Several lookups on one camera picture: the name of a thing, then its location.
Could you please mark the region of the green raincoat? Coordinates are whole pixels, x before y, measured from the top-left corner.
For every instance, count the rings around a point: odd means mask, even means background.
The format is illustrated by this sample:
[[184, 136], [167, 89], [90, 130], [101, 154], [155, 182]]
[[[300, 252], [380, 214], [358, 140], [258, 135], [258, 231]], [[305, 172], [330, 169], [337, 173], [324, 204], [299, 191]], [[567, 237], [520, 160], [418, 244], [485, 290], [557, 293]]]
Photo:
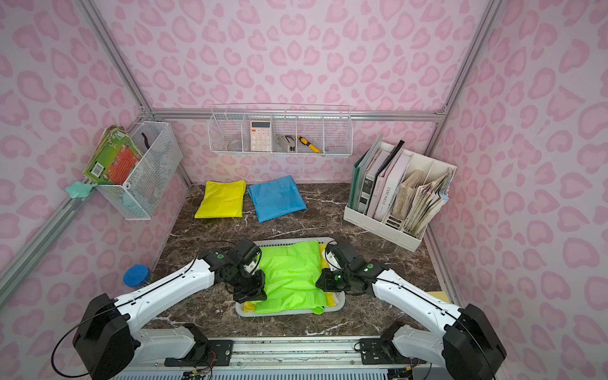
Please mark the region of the green raincoat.
[[323, 314], [329, 306], [326, 293], [316, 288], [321, 275], [321, 250], [317, 241], [261, 249], [259, 268], [265, 274], [265, 301], [254, 301], [257, 315], [308, 310]]

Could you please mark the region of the white perforated plastic basket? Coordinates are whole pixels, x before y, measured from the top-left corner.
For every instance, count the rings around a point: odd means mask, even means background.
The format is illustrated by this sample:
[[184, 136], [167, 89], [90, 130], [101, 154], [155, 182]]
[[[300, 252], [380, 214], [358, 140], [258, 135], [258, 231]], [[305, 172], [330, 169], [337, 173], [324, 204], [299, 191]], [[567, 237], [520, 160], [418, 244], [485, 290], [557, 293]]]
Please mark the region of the white perforated plastic basket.
[[244, 318], [287, 316], [335, 312], [343, 309], [343, 292], [324, 292], [316, 287], [323, 269], [337, 266], [326, 260], [330, 237], [309, 237], [259, 241], [260, 269], [265, 275], [264, 301], [237, 303], [235, 310]]

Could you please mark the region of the blue raincoat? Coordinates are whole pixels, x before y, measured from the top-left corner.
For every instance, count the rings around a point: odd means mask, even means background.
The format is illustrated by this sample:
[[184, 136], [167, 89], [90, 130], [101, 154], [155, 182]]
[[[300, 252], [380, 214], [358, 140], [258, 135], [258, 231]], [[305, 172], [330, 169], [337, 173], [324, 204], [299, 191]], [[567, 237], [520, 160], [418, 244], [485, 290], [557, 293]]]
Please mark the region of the blue raincoat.
[[291, 176], [250, 185], [247, 189], [260, 223], [293, 212], [307, 210], [298, 187]]

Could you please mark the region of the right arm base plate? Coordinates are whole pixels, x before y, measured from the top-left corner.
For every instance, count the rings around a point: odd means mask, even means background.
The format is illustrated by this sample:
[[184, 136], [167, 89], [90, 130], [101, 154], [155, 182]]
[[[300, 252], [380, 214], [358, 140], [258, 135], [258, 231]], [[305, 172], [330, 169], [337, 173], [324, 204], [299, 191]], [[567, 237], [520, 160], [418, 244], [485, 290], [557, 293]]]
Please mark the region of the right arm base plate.
[[384, 338], [363, 338], [353, 346], [355, 352], [361, 355], [364, 365], [420, 365], [425, 361], [418, 358], [403, 356], [391, 340]]

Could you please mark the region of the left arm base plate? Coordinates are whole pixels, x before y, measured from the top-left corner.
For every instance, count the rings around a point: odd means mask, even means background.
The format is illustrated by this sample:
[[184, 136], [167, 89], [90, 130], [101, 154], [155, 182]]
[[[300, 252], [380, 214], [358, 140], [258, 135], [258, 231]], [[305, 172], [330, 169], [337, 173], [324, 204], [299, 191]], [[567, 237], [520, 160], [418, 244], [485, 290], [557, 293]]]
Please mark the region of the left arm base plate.
[[228, 367], [234, 348], [233, 340], [207, 340], [195, 343], [193, 349], [180, 359], [165, 359], [165, 367]]

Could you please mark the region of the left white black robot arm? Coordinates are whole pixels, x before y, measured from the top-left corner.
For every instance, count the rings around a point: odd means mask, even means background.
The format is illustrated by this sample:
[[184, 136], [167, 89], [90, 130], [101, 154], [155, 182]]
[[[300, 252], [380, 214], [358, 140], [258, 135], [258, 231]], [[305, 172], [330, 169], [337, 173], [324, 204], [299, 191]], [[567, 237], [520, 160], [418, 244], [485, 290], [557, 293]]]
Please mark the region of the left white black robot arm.
[[169, 367], [207, 367], [220, 355], [193, 324], [158, 332], [144, 326], [199, 291], [224, 283], [235, 302], [263, 301], [265, 275], [261, 248], [249, 239], [198, 253], [185, 267], [114, 299], [93, 299], [76, 329], [72, 345], [92, 379], [110, 379], [131, 363], [161, 360]]

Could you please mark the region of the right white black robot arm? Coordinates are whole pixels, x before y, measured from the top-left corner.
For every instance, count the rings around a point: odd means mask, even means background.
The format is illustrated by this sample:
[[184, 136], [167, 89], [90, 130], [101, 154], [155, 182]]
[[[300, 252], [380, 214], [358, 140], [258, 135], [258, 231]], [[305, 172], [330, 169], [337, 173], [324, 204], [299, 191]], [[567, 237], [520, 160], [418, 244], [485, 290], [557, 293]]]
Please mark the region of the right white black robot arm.
[[377, 260], [365, 261], [351, 243], [329, 242], [316, 285], [323, 291], [366, 294], [397, 307], [424, 326], [402, 326], [389, 336], [401, 356], [443, 367], [453, 379], [494, 379], [507, 352], [482, 309], [443, 302]]

